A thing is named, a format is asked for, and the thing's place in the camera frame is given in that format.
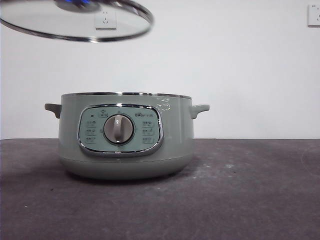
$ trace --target silver knob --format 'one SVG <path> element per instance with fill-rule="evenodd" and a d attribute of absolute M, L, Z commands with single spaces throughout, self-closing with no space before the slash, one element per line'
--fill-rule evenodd
<path fill-rule="evenodd" d="M 104 135 L 115 144 L 122 144 L 130 139 L 134 126 L 129 118 L 123 115 L 114 115 L 104 124 Z"/>

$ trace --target control panel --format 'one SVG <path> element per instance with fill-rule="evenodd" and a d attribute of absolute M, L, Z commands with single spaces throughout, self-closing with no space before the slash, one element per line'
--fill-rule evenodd
<path fill-rule="evenodd" d="M 88 154 L 136 157 L 156 151 L 163 141 L 161 116 L 151 106 L 100 104 L 80 116 L 78 142 Z"/>

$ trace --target cooker base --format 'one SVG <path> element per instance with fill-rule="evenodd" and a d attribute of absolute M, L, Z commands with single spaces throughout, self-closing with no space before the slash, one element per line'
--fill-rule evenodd
<path fill-rule="evenodd" d="M 143 162 L 89 162 L 60 158 L 65 168 L 76 175 L 93 179 L 133 180 L 159 177 L 182 170 L 192 154 L 167 160 Z"/>

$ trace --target white wall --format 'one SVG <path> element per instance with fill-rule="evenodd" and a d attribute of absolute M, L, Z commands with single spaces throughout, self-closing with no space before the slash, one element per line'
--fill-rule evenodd
<path fill-rule="evenodd" d="M 1 26 L 1 138 L 56 138 L 44 103 L 73 92 L 190 95 L 196 138 L 320 138 L 320 0 L 139 0 L 138 39 L 81 43 Z"/>

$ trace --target metal rim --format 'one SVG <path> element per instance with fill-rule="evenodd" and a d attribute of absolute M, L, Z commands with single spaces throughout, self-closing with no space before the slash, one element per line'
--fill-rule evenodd
<path fill-rule="evenodd" d="M 102 3 L 112 3 L 109 0 L 97 0 L 97 2 L 102 2 Z M 131 0 L 115 0 L 114 3 L 112 4 L 113 6 L 116 6 L 117 8 L 120 9 L 125 9 L 128 12 L 131 12 L 135 15 L 138 15 L 140 17 L 142 17 L 143 19 L 145 19 L 148 23 L 150 23 L 150 26 L 141 32 L 138 32 L 136 34 L 133 35 L 128 35 L 128 36 L 113 36 L 113 37 L 93 37 L 93 36 L 89 36 L 89 37 L 78 37 L 78 36 L 64 36 L 64 35 L 56 35 L 56 34 L 51 34 L 51 33 L 46 33 L 46 32 L 41 32 L 41 31 L 36 31 L 36 30 L 32 30 L 32 29 L 28 29 L 28 28 L 24 28 L 24 27 L 20 27 L 14 24 L 11 24 L 5 20 L 3 20 L 2 18 L 0 18 L 0 22 L 1 24 L 3 24 L 4 26 L 13 29 L 15 31 L 24 33 L 24 34 L 29 34 L 29 35 L 33 35 L 33 36 L 38 36 L 38 37 L 43 37 L 43 38 L 48 38 L 48 39 L 62 39 L 62 40 L 67 40 L 67 41 L 74 41 L 74 42 L 91 42 L 91 43 L 100 43 L 100 42 L 115 42 L 115 41 L 121 41 L 121 40 L 126 40 L 126 39 L 133 39 L 133 38 L 137 38 L 140 37 L 144 34 L 146 34 L 147 32 L 150 31 L 150 29 L 153 26 L 154 23 L 154 16 L 152 15 L 152 13 L 145 8 L 144 6 L 131 1 Z"/>
<path fill-rule="evenodd" d="M 115 95 L 115 96 L 154 96 L 154 97 L 174 97 L 183 99 L 192 99 L 186 95 L 176 95 L 168 93 L 152 93 L 152 92 L 77 92 L 63 94 L 62 97 L 90 96 L 90 95 Z"/>

